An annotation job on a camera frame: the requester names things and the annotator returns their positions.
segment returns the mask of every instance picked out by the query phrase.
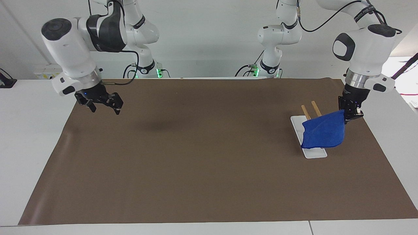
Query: wall socket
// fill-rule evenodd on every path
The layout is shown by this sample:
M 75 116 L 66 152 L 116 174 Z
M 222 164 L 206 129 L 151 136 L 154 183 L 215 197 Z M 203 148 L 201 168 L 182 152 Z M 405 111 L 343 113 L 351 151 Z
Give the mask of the wall socket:
M 41 66 L 33 71 L 33 74 L 35 74 L 38 79 L 53 79 L 60 73 L 62 73 L 62 68 L 57 64 Z

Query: white table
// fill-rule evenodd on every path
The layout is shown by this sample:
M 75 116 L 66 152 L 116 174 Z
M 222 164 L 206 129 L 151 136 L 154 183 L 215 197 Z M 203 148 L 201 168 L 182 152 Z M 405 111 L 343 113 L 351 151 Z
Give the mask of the white table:
M 417 234 L 418 220 L 15 227 L 74 103 L 72 96 L 58 96 L 48 80 L 21 80 L 13 89 L 0 89 L 0 234 Z M 363 111 L 382 150 L 418 206 L 418 116 L 396 91 L 371 93 Z

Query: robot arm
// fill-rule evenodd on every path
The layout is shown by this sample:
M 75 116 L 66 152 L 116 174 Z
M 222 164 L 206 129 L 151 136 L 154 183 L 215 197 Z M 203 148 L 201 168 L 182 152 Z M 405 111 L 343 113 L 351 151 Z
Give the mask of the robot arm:
M 94 0 L 99 4 L 106 4 L 106 0 Z M 150 23 L 142 14 L 138 0 L 124 0 L 125 27 L 127 45 L 125 50 L 136 51 L 139 55 L 137 70 L 140 78 L 159 77 L 157 67 L 161 65 L 153 59 L 151 50 L 146 44 L 152 44 L 160 38 L 157 27 Z
M 316 1 L 322 8 L 335 11 L 351 3 L 351 0 Z M 358 30 L 338 35 L 333 45 L 334 55 L 350 62 L 343 95 L 339 97 L 339 108 L 345 110 L 346 123 L 364 116 L 360 108 L 370 90 L 388 92 L 395 86 L 393 79 L 381 73 L 395 44 L 396 30 L 386 22 L 381 23 L 375 11 L 366 1 L 350 4 L 342 10 L 359 26 Z
M 258 31 L 258 41 L 264 46 L 263 58 L 258 63 L 260 76 L 275 77 L 278 73 L 282 51 L 278 45 L 298 43 L 302 38 L 302 28 L 298 24 L 296 0 L 279 0 L 276 9 L 280 25 L 269 25 Z
M 98 51 L 119 52 L 125 47 L 122 2 L 107 0 L 107 7 L 107 15 L 93 15 L 84 20 L 50 20 L 43 25 L 41 33 L 52 57 L 63 69 L 52 81 L 54 89 L 62 96 L 74 93 L 78 103 L 89 107 L 92 112 L 96 111 L 94 103 L 101 103 L 119 114 L 123 101 L 117 93 L 107 93 L 85 41 L 89 37 L 90 46 Z M 86 23 L 84 29 L 88 35 L 79 31 L 80 22 Z

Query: blue cloth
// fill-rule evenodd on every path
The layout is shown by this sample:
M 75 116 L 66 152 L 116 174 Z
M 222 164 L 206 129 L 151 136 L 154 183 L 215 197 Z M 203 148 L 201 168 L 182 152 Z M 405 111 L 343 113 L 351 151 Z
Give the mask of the blue cloth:
M 302 123 L 302 148 L 333 148 L 344 140 L 345 133 L 344 110 L 317 117 Z

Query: white tray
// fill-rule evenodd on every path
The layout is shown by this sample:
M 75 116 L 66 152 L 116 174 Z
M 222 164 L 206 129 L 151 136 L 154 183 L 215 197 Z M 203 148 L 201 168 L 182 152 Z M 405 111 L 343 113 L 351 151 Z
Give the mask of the white tray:
M 298 136 L 299 143 L 302 145 L 303 142 L 303 133 L 305 132 L 305 128 L 303 127 L 302 123 L 307 121 L 305 116 L 292 116 L 290 117 L 292 121 L 293 128 L 295 129 L 296 135 Z M 328 155 L 323 148 L 312 148 L 312 149 L 302 149 L 305 158 L 307 159 L 315 159 L 315 158 L 326 158 Z

